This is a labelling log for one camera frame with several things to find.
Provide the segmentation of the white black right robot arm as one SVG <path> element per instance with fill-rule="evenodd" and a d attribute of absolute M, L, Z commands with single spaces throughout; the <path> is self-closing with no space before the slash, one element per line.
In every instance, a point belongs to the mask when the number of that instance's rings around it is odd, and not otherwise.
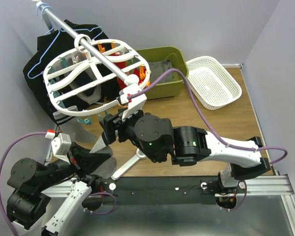
<path fill-rule="evenodd" d="M 103 133 L 91 149 L 100 152 L 115 141 L 129 140 L 138 153 L 153 163 L 167 161 L 173 165 L 193 166 L 203 161 L 226 162 L 227 166 L 218 173 L 212 183 L 203 183 L 203 190 L 214 194 L 228 194 L 238 186 L 239 181 L 256 178 L 271 167 L 269 160 L 259 152 L 258 137 L 241 141 L 242 149 L 221 143 L 215 136 L 194 126 L 173 127 L 168 118 L 159 118 L 139 110 L 125 118 L 123 112 L 108 114 L 100 122 Z"/>

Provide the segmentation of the grey striped sock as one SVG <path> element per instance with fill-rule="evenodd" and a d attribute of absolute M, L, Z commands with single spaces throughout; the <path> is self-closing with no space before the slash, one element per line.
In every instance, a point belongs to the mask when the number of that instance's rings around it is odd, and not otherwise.
<path fill-rule="evenodd" d="M 83 125 L 78 122 L 77 117 L 65 115 L 60 111 L 53 112 L 53 117 L 59 129 L 68 134 L 72 141 L 82 143 L 92 143 L 96 140 L 96 136 L 86 130 Z"/>

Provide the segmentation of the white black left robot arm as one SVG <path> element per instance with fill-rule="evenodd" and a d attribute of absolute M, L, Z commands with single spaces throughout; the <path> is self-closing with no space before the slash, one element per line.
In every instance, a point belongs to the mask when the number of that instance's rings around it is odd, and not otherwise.
<path fill-rule="evenodd" d="M 6 213 L 19 236 L 60 236 L 79 208 L 90 214 L 100 215 L 97 209 L 106 196 L 117 200 L 113 194 L 104 192 L 103 177 L 110 177 L 116 169 L 113 151 L 104 146 L 94 152 L 76 143 L 55 144 L 53 154 L 57 157 L 47 166 L 30 158 L 16 162 L 7 184 L 14 188 L 7 201 Z M 61 184 L 72 177 L 69 195 L 44 225 L 41 225 L 51 197 L 44 190 Z"/>

